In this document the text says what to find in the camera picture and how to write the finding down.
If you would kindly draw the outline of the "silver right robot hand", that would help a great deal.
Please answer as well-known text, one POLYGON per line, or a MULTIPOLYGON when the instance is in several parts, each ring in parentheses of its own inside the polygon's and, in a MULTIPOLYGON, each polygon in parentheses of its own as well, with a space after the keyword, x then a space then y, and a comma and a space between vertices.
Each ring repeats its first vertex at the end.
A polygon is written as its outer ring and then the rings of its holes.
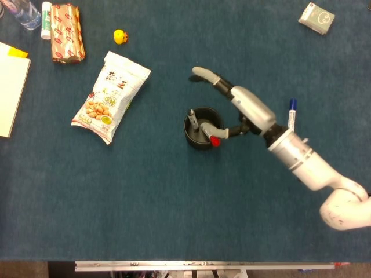
POLYGON ((252 124, 253 133, 263 136, 276 124, 276 116, 255 94, 248 89, 233 85, 213 71, 193 67, 191 79, 207 81, 222 95, 229 99, 238 111, 252 124))

